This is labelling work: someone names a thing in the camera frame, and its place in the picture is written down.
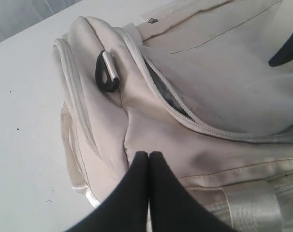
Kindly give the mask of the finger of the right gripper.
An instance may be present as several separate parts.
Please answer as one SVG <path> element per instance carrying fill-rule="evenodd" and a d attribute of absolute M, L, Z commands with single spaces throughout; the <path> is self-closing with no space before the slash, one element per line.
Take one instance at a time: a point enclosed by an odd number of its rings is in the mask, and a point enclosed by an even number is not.
<path fill-rule="evenodd" d="M 269 60 L 270 67 L 284 65 L 293 60 L 293 33 L 279 51 Z"/>

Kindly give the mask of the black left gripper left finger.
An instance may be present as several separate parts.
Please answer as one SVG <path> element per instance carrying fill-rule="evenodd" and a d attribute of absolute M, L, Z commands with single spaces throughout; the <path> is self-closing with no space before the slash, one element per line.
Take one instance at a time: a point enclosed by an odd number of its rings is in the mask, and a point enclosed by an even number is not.
<path fill-rule="evenodd" d="M 145 232 L 148 210 L 148 154 L 136 152 L 128 171 L 91 214 L 69 232 Z"/>

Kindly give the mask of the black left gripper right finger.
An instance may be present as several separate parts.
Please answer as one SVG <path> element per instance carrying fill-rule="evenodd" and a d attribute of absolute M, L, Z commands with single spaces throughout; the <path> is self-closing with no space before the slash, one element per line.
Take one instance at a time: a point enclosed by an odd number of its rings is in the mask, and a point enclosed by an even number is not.
<path fill-rule="evenodd" d="M 161 152 L 149 155 L 149 201 L 154 232 L 234 232 L 182 187 Z"/>

